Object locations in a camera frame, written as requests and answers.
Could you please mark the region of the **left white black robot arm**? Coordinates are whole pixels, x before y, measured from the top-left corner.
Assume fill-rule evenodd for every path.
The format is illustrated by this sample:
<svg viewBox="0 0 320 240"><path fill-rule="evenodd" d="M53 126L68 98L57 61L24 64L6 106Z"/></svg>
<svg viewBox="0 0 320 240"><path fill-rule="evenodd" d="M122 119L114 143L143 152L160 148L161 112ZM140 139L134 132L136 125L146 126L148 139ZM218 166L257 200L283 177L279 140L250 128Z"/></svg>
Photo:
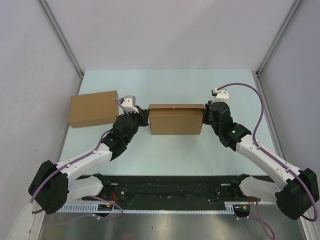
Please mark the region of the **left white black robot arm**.
<svg viewBox="0 0 320 240"><path fill-rule="evenodd" d="M100 173L87 178L81 176L123 154L138 129L149 125L149 114L149 109L137 106L136 111L119 115L95 148L66 161L43 162L29 186L30 201L37 202L46 214L51 215L68 201L84 197L107 199L111 183L106 177Z"/></svg>

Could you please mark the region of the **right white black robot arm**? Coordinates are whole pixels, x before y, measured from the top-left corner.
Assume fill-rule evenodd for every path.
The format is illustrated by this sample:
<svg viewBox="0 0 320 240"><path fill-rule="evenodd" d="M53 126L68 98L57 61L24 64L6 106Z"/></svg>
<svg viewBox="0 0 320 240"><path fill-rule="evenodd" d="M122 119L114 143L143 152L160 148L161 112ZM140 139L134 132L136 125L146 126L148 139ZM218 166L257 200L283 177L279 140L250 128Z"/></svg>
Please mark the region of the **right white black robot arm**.
<svg viewBox="0 0 320 240"><path fill-rule="evenodd" d="M251 131L233 121L225 102L206 103L202 122L212 127L224 147L251 160L273 181L242 174L230 188L235 200L242 201L247 196L259 198L276 204L285 216L297 220L320 199L316 173L310 168L301 170L262 145L257 146Z"/></svg>

